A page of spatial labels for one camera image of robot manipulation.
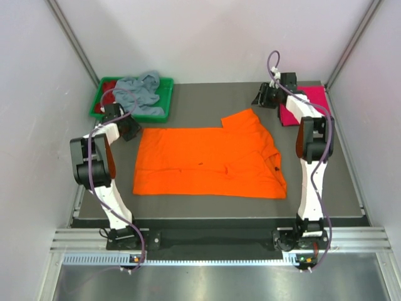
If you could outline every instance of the gray table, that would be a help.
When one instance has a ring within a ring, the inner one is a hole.
[[[250,107],[259,83],[200,83],[176,85],[166,124],[145,127],[220,127],[221,118]],[[287,198],[257,199],[229,196],[136,196],[132,179],[140,137],[112,144],[117,168],[116,184],[124,203],[136,218],[283,218],[294,217],[301,199],[301,164],[295,154],[298,127],[282,127],[277,112],[253,107],[262,124],[273,135],[282,155],[287,181]],[[326,168],[323,200],[330,216],[362,216],[340,142],[335,137],[334,153]],[[85,192],[80,218],[106,218],[93,198]]]

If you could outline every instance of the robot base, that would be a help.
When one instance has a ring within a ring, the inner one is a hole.
[[[300,270],[309,270],[318,263],[318,250],[324,250],[328,245],[327,232],[321,236],[301,237],[296,230],[274,230],[273,244],[276,250],[296,254]]]

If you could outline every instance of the red cloth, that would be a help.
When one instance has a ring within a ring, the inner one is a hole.
[[[330,109],[327,104],[325,88],[323,86],[298,87],[298,89],[306,93],[306,96],[308,97],[311,103],[321,105],[322,107],[326,108],[327,111],[330,112]],[[324,111],[319,108],[317,108],[317,111],[324,114]],[[289,125],[299,125],[294,115],[290,113],[284,105],[280,105],[280,121],[285,127]]]
[[[102,85],[102,92],[105,93],[107,90],[114,89],[117,81],[111,80],[109,82],[104,82]],[[108,92],[103,98],[103,105],[110,105],[115,102],[113,92]],[[102,110],[100,110],[100,102],[95,105],[95,113],[103,114]]]

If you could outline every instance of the gray cloth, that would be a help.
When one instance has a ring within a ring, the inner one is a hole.
[[[138,105],[132,115],[164,115],[164,110],[160,107],[150,107],[159,100],[155,94],[160,85],[160,78],[157,71],[151,71],[142,74],[138,79],[134,77],[125,77],[117,81],[115,87],[131,91],[137,98]],[[120,103],[126,112],[129,112],[135,106],[133,97],[125,91],[113,91],[115,101]]]

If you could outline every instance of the clothing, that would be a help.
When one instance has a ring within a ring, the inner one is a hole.
[[[330,112],[330,108],[327,104],[325,88],[323,86],[298,87],[298,90],[304,91],[311,103],[321,105]],[[319,111],[323,115],[325,114],[324,111],[320,108],[317,108],[317,111]],[[285,127],[289,125],[299,125],[294,115],[289,110],[287,110],[284,105],[280,105],[280,121],[281,124]]]
[[[285,198],[281,155],[258,116],[247,109],[221,121],[221,128],[145,129],[133,193]]]
[[[131,91],[138,102],[132,115],[164,115],[161,107],[151,107],[160,97],[155,94],[160,85],[159,74],[151,71],[142,74],[138,79],[134,77],[125,77],[117,81],[116,88],[123,88]],[[121,90],[113,91],[116,102],[120,103],[126,112],[131,111],[135,106],[135,99],[127,92]]]
[[[105,93],[106,91],[113,89],[116,85],[116,80],[110,80],[109,82],[104,82],[102,85],[102,92]],[[113,92],[108,92],[104,97],[103,97],[103,105],[110,105],[111,103],[114,103],[114,95]],[[100,102],[98,102],[95,105],[95,113],[97,114],[104,114],[101,110]]]

